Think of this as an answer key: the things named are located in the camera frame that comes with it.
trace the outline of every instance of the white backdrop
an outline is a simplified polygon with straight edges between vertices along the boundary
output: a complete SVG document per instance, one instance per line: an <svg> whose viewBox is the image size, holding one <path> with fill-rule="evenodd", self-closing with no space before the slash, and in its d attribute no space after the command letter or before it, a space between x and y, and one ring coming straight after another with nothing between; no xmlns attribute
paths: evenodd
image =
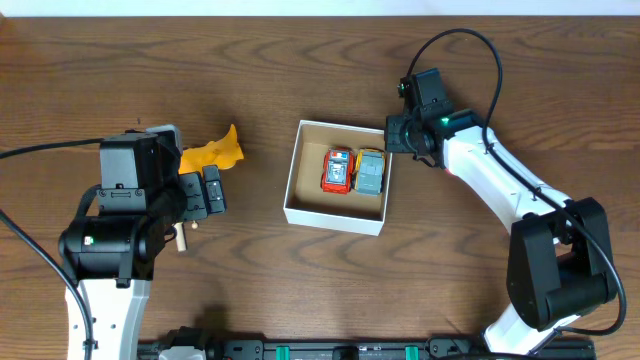
<svg viewBox="0 0 640 360"><path fill-rule="evenodd" d="M640 15L640 0L0 0L13 16Z"/></svg>

